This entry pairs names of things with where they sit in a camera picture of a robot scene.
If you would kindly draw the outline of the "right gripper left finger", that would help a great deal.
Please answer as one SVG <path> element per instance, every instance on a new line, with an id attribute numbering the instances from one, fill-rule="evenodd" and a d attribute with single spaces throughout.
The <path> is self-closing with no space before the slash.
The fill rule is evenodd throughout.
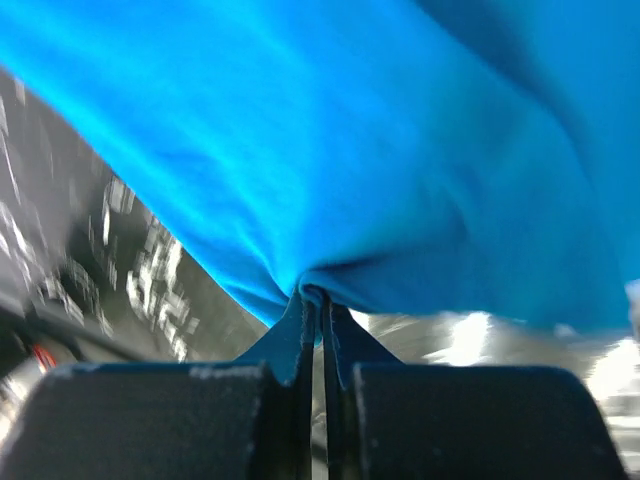
<path id="1" fill-rule="evenodd" d="M 315 308 L 228 363 L 76 363 L 27 396 L 5 479 L 307 479 Z"/>

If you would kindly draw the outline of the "blue t-shirt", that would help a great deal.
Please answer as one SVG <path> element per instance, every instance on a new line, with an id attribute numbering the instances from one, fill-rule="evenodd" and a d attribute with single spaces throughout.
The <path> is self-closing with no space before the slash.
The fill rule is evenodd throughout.
<path id="1" fill-rule="evenodd" d="M 5 1 L 1 63 L 266 324 L 630 326 L 635 1 Z"/>

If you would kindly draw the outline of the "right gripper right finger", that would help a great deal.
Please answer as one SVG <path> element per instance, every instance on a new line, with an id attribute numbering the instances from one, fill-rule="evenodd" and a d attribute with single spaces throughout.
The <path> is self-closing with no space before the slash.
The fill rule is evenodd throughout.
<path id="1" fill-rule="evenodd" d="M 551 366 L 406 364 L 321 310 L 333 479 L 624 479 L 584 384 Z"/>

